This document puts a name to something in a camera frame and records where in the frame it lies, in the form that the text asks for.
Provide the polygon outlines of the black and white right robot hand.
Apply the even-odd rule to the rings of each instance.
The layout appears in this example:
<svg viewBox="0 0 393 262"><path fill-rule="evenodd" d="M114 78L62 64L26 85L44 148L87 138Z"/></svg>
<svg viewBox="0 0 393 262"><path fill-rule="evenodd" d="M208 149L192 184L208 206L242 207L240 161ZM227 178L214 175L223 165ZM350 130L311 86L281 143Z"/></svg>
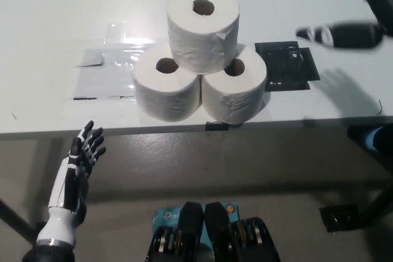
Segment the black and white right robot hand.
<svg viewBox="0 0 393 262"><path fill-rule="evenodd" d="M377 23L342 22L298 28L296 36L328 48L368 50L379 46L385 30Z"/></svg>

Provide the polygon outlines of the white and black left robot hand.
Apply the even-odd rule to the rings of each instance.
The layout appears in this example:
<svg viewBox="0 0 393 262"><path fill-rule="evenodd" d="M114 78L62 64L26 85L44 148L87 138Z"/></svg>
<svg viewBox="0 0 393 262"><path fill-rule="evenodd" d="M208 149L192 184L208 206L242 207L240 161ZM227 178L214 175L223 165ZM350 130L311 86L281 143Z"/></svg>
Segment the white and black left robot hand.
<svg viewBox="0 0 393 262"><path fill-rule="evenodd" d="M70 213L73 225L81 225L87 213L88 180L99 157L106 152L103 129L93 129L91 120L72 140L71 148L63 158L53 184L48 208Z"/></svg>

